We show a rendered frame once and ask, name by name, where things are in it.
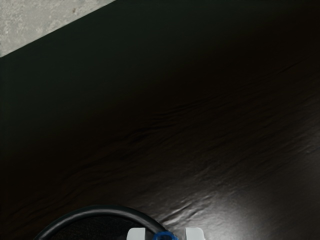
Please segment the blue pen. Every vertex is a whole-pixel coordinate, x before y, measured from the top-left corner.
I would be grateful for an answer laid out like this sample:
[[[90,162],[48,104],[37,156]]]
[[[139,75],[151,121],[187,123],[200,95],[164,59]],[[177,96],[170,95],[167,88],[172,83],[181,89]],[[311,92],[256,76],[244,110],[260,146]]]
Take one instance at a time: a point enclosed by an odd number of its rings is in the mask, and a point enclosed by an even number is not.
[[[155,233],[152,240],[179,240],[179,238],[170,231],[161,231]]]

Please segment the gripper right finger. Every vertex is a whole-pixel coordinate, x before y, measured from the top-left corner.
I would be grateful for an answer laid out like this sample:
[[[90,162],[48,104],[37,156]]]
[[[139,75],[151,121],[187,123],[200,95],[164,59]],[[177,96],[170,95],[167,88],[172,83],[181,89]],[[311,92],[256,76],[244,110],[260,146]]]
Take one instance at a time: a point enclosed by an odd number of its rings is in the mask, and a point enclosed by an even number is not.
[[[206,238],[200,227],[186,227],[185,240],[206,240]]]

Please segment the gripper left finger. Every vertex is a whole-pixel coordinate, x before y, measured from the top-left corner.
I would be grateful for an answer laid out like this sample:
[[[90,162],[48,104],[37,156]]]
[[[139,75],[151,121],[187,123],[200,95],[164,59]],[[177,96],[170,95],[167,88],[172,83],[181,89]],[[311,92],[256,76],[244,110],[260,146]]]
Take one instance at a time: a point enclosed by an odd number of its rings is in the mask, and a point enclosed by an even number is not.
[[[126,240],[146,240],[146,228],[133,227],[129,229]]]

